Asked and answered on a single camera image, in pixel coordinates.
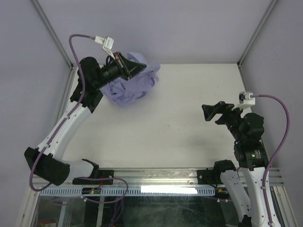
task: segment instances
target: crumpled fabric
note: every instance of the crumpled fabric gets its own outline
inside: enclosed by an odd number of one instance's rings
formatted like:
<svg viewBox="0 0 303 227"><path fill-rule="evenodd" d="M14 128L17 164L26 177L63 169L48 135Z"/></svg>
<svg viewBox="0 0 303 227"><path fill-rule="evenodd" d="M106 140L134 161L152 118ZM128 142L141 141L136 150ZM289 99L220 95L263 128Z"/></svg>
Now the crumpled fabric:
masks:
<svg viewBox="0 0 303 227"><path fill-rule="evenodd" d="M160 69L158 62L147 63L142 54L135 52L128 53L127 58L147 66L141 73L130 80L118 78L100 89L111 103L120 106L130 105L136 99L144 97L155 85L156 81L159 81L156 75L156 72Z"/></svg>

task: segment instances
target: table surface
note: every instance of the table surface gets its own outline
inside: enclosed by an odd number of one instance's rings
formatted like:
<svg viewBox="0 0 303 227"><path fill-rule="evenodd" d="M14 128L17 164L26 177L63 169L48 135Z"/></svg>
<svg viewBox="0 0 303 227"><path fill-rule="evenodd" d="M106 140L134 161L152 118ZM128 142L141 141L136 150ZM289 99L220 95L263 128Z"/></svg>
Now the table surface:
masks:
<svg viewBox="0 0 303 227"><path fill-rule="evenodd" d="M219 116L206 122L201 108L239 102L244 86L237 65L165 64L158 76L155 87L128 107L103 97L63 159L86 158L103 168L212 167L223 159L238 166L232 135L214 123Z"/></svg>

